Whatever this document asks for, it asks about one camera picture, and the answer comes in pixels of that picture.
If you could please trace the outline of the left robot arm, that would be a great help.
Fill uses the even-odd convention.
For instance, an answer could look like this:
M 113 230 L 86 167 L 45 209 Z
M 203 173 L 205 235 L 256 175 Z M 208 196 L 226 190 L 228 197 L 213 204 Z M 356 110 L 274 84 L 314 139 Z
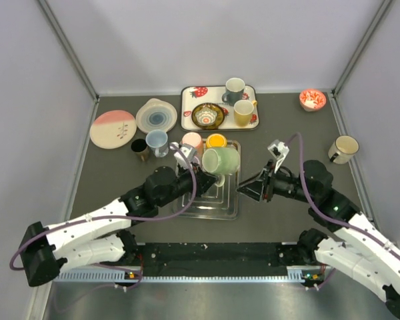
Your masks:
M 159 208 L 188 193 L 200 196 L 217 180 L 198 165 L 178 173 L 159 167 L 142 185 L 95 211 L 56 225 L 31 224 L 19 246 L 28 285 L 44 285 L 60 272 L 80 266 L 133 263 L 138 249 L 128 231 L 132 225 L 158 220 Z

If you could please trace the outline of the yellow and black mug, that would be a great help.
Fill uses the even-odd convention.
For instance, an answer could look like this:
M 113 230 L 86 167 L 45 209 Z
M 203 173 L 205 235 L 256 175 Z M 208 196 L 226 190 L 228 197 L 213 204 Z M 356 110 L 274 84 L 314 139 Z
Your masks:
M 216 147 L 226 147 L 227 138 L 220 133 L 213 133 L 206 138 L 205 145 L 207 149 Z

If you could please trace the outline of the pink and white mug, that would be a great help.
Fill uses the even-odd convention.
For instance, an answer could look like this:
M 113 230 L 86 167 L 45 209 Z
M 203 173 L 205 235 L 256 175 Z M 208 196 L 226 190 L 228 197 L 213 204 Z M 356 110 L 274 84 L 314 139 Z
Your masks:
M 194 147 L 197 151 L 197 156 L 201 158 L 203 156 L 204 147 L 203 147 L 203 139 L 200 134 L 196 132 L 188 132 L 184 134 L 181 139 L 182 144 L 188 144 Z

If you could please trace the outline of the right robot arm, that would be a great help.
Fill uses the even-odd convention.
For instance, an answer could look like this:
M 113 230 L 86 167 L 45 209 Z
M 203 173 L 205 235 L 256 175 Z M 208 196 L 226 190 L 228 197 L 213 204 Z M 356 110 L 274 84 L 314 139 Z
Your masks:
M 300 260 L 344 273 L 376 294 L 400 319 L 400 249 L 332 182 L 333 175 L 320 161 L 304 162 L 298 176 L 284 167 L 276 170 L 269 161 L 237 190 L 256 201 L 269 202 L 278 195 L 308 203 L 310 216 L 332 235 L 316 229 L 302 232 L 297 242 Z

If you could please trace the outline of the light green mug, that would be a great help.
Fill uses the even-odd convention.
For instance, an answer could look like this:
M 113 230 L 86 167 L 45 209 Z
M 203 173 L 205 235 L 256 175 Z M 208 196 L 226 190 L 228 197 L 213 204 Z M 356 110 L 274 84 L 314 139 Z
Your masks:
M 203 169 L 217 176 L 215 185 L 222 187 L 225 184 L 225 176 L 234 174 L 241 165 L 239 152 L 230 147 L 214 147 L 207 149 L 202 156 Z

